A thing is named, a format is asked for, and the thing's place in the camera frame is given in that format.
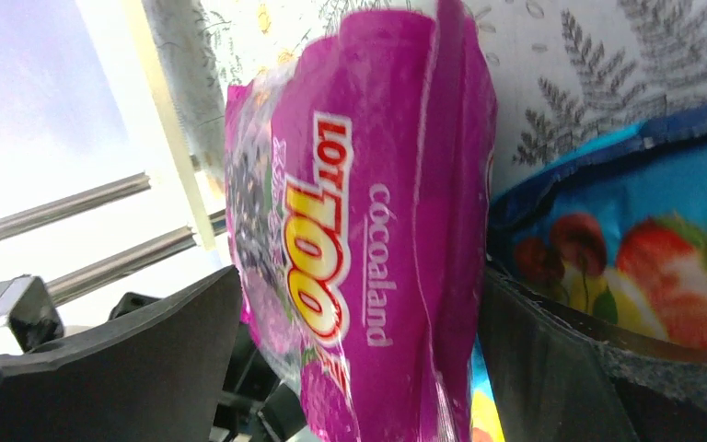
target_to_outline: purple packaging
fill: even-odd
[[[352,14],[229,89],[251,331],[322,440],[470,440],[495,113],[458,0]]]

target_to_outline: metal rod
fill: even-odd
[[[150,189],[144,173],[0,219],[0,241]]]
[[[216,212],[211,218],[226,218],[226,210]],[[226,224],[218,222],[215,234],[220,235],[224,232],[226,232]],[[104,285],[114,283],[156,262],[188,250],[194,245],[196,242],[193,240],[191,229],[181,227],[50,281],[47,290],[55,306],[62,306]]]

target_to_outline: white fabric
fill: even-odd
[[[145,0],[191,151],[219,179],[227,84],[355,9],[434,0]],[[500,101],[500,193],[631,122],[707,103],[707,0],[468,0]]]

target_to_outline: plastic wrapper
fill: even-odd
[[[229,89],[251,328],[321,439],[470,440],[495,114],[458,0],[351,14]]]
[[[483,362],[481,343],[476,340],[473,357],[470,359],[472,379],[472,442],[505,442],[503,428],[500,426],[500,416],[494,404],[492,382],[489,372]]]
[[[707,107],[594,140],[493,205],[491,255],[541,294],[707,349]]]

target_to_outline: yellow lettering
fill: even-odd
[[[338,201],[327,193],[322,193],[319,197],[288,185],[285,189],[285,205],[291,212],[311,218],[325,228],[338,231]]]
[[[338,333],[340,308],[326,286],[293,269],[288,273],[288,289],[302,319],[318,337],[329,339]]]
[[[296,269],[319,281],[332,278],[338,270],[337,244],[324,229],[307,218],[291,216],[288,219],[285,248]]]

